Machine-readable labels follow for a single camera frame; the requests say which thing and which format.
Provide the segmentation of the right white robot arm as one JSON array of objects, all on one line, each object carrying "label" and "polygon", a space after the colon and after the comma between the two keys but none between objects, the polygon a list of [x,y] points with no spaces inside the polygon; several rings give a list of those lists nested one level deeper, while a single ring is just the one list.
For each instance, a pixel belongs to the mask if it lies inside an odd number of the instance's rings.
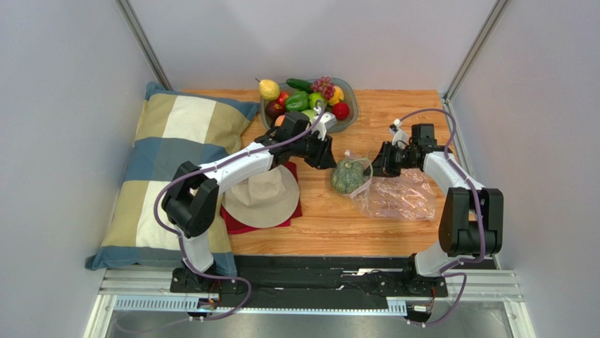
[{"label": "right white robot arm", "polygon": [[397,177],[402,170],[418,168],[444,192],[438,239],[412,256],[415,273],[438,277],[462,263],[479,263],[497,254],[503,245],[504,196],[486,188],[467,174],[449,147],[437,143],[431,124],[413,125],[411,133],[395,120],[389,127],[393,138],[383,142],[379,154],[365,173],[374,177]]}]

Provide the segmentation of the clear zip top bag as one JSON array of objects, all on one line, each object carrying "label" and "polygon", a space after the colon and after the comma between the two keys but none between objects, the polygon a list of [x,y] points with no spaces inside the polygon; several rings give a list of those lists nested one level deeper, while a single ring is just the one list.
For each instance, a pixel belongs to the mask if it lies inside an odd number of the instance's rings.
[{"label": "clear zip top bag", "polygon": [[[349,150],[344,152],[344,158],[368,159]],[[435,193],[426,175],[418,169],[405,170],[398,177],[370,176],[354,193],[340,195],[351,200],[368,218],[417,221],[431,220],[435,216]]]}]

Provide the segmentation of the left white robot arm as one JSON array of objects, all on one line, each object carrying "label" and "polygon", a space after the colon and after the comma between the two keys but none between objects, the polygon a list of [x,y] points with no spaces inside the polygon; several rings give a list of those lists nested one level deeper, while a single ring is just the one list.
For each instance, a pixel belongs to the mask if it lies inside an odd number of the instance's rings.
[{"label": "left white robot arm", "polygon": [[316,114],[316,119],[310,120],[303,113],[287,113],[280,125],[219,161],[204,165],[184,162],[158,193],[155,220],[177,235],[183,263],[194,274],[208,277],[206,271],[214,264],[207,231],[218,210],[218,197],[229,188],[292,157],[302,158],[318,170],[336,168],[332,137],[327,134],[335,117],[320,110]]}]

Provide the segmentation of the yellow pear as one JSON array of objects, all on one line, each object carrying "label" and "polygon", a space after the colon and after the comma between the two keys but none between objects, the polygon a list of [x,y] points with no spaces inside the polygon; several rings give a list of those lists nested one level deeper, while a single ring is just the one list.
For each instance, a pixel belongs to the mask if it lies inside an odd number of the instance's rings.
[{"label": "yellow pear", "polygon": [[274,101],[280,96],[280,86],[274,80],[270,79],[258,79],[255,80],[258,82],[258,92],[262,99],[266,101]]}]

